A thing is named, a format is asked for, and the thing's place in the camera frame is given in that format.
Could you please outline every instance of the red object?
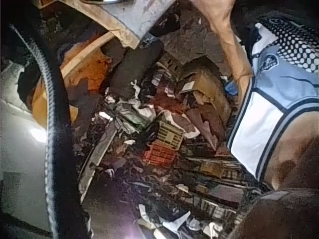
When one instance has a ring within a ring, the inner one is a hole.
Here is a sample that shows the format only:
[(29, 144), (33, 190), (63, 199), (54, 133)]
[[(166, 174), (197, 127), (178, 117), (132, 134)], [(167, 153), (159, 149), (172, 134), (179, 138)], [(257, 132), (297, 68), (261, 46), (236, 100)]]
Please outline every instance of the red object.
[(143, 161), (156, 166), (169, 168), (176, 157), (176, 152), (159, 142), (154, 142), (143, 154)]

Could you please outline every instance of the broken wood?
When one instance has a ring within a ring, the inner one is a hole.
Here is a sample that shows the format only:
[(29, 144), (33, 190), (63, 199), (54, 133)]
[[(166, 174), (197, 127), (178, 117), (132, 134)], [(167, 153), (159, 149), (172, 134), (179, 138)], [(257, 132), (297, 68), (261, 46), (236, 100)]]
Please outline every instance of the broken wood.
[(62, 69), (61, 73), (63, 78), (66, 78), (75, 68), (82, 62), (87, 56), (89, 56), (96, 49), (113, 39), (114, 35), (111, 32), (107, 32), (100, 36), (98, 39), (86, 46), (81, 52), (79, 52), (71, 61), (69, 61)]
[(130, 29), (105, 11), (100, 5), (85, 4), (80, 0), (60, 0), (60, 2), (88, 16), (113, 33), (125, 45), (135, 49), (140, 43), (140, 39)]

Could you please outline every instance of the corrugated hose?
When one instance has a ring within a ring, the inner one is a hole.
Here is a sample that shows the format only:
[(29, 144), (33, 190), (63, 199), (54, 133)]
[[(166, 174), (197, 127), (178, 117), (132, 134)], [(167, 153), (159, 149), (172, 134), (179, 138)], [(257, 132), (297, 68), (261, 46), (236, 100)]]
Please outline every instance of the corrugated hose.
[(25, 16), (11, 17), (9, 27), (35, 57), (46, 88), (48, 118), (45, 191), (52, 237), (88, 239), (77, 187), (69, 103), (59, 66)]

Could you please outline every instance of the white panel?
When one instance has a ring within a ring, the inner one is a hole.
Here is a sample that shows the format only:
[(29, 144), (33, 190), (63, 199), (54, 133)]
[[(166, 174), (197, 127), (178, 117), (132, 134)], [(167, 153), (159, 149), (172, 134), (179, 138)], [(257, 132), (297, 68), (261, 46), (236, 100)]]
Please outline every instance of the white panel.
[(231, 152), (255, 176), (260, 156), (283, 113), (256, 92), (248, 104)]
[(254, 44), (252, 55), (260, 53), (266, 46), (278, 39), (278, 37), (265, 28), (261, 23), (255, 24), (255, 27), (258, 28), (261, 39)]

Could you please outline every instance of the yellow plastic object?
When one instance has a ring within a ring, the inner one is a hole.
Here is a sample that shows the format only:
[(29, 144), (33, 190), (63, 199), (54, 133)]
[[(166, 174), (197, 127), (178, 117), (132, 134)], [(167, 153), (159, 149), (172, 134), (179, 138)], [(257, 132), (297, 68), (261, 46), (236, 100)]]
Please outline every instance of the yellow plastic object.
[(159, 131), (156, 141), (178, 151), (183, 141), (183, 131), (164, 121), (159, 122)]

